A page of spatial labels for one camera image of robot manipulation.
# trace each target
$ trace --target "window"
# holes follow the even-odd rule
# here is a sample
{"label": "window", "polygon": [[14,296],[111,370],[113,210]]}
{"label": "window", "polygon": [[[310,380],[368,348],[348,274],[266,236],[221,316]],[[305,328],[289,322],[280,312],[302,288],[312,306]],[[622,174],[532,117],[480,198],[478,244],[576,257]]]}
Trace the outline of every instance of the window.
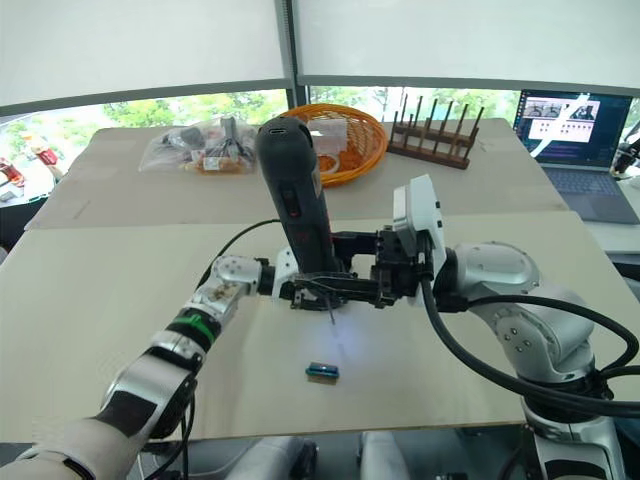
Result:
{"label": "window", "polygon": [[520,92],[516,90],[479,90],[456,88],[410,88],[410,87],[311,87],[312,103],[336,103],[347,105],[373,115],[380,121],[393,121],[396,110],[402,109],[402,99],[409,95],[405,119],[415,114],[418,98],[422,96],[420,119],[431,113],[434,99],[438,99],[435,119],[444,117],[453,101],[449,118],[459,118],[465,104],[469,104],[467,118],[474,117],[484,107],[483,118],[504,118],[513,123]]}
{"label": "window", "polygon": [[23,173],[26,183],[42,183],[50,173],[41,162],[34,161],[36,156],[23,138],[27,133],[43,138],[68,165],[101,128],[189,125],[217,114],[234,115],[252,125],[261,125],[286,110],[284,90],[262,90],[134,100],[16,115],[0,118],[0,157],[11,161]]}

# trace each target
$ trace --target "clear plastic bag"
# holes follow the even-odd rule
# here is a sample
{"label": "clear plastic bag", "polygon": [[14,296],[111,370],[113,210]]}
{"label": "clear plastic bag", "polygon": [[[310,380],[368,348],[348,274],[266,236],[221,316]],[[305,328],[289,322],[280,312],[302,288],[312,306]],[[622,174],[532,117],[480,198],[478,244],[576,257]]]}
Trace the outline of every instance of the clear plastic bag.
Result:
{"label": "clear plastic bag", "polygon": [[172,128],[149,142],[140,171],[250,173],[255,168],[256,134],[255,128],[234,117]]}

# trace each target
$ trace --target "basket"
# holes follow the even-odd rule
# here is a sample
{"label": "basket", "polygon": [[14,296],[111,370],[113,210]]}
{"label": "basket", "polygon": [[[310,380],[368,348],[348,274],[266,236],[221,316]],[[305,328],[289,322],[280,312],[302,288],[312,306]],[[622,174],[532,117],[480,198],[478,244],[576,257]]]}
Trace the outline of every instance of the basket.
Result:
{"label": "basket", "polygon": [[297,117],[304,123],[312,119],[346,118],[347,149],[339,154],[340,165],[337,171],[323,172],[323,166],[327,170],[327,165],[335,161],[331,157],[318,156],[322,184],[325,187],[343,185],[369,172],[380,162],[387,149],[387,134],[380,122],[355,108],[315,103],[294,108],[283,115]]}

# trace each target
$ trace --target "wooden rack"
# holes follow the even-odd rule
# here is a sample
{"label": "wooden rack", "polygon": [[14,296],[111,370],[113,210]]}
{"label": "wooden rack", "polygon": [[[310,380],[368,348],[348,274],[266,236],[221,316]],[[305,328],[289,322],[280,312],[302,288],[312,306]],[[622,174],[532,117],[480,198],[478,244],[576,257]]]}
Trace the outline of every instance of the wooden rack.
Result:
{"label": "wooden rack", "polygon": [[[399,155],[406,155],[408,157],[418,158],[420,160],[426,160],[428,162],[439,163],[441,165],[447,165],[449,167],[465,169],[469,166],[469,151],[476,141],[476,135],[478,134],[478,122],[482,117],[484,107],[480,109],[478,117],[476,118],[471,133],[469,135],[463,135],[460,133],[462,129],[462,121],[467,114],[469,105],[466,104],[458,120],[458,125],[454,132],[445,131],[447,121],[449,120],[449,114],[453,107],[453,102],[449,103],[447,108],[447,114],[442,120],[439,128],[431,128],[431,121],[438,105],[438,100],[433,100],[433,106],[431,107],[431,115],[425,119],[422,128],[417,126],[418,115],[420,115],[420,107],[422,106],[422,97],[418,100],[418,107],[416,109],[415,119],[413,114],[409,115],[409,122],[404,123],[404,113],[407,108],[407,98],[404,97],[402,105],[402,114],[400,121],[398,122],[398,112],[395,112],[393,117],[393,127],[391,128],[391,138],[389,139],[389,146],[387,152],[397,153]],[[400,136],[399,141],[396,141],[396,136]],[[414,137],[419,139],[417,145],[409,143],[409,138]],[[422,145],[425,140],[435,142],[433,148],[423,148]],[[441,145],[448,145],[442,151],[438,151],[438,147]]]}

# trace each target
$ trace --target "white table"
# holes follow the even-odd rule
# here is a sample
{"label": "white table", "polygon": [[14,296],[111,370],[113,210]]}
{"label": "white table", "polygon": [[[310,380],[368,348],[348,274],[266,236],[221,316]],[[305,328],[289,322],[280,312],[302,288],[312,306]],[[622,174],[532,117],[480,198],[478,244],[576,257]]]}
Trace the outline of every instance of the white table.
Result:
{"label": "white table", "polygon": [[[386,220],[337,221],[371,231]],[[204,266],[240,225],[173,225],[26,232],[0,266],[0,441],[42,440],[54,425],[96,413],[117,372],[191,294]],[[499,240],[527,251],[545,275],[640,335],[640,305],[570,212],[445,218],[447,244]],[[274,258],[277,225],[230,253]],[[349,304],[336,313],[243,300],[199,375],[194,438],[339,430],[490,425],[522,420],[516,396],[460,364],[420,309]],[[447,316],[460,341],[506,370],[488,327]],[[599,329],[598,365],[621,342]],[[311,361],[337,364],[334,386],[309,383]],[[613,385],[636,399],[631,381]]]}
{"label": "white table", "polygon": [[[139,172],[146,145],[166,130],[98,131],[29,228],[252,223],[276,215],[259,172]],[[332,219],[390,215],[393,189],[425,173],[447,215],[567,209],[505,120],[481,121],[470,158],[467,170],[457,170],[387,154],[368,175],[326,190],[329,214]]]}
{"label": "white table", "polygon": [[[630,175],[640,175],[640,168],[630,167]],[[622,193],[640,218],[640,188],[630,180],[618,182]],[[615,223],[585,222],[591,235],[607,253],[640,254],[640,225],[619,225]]]}

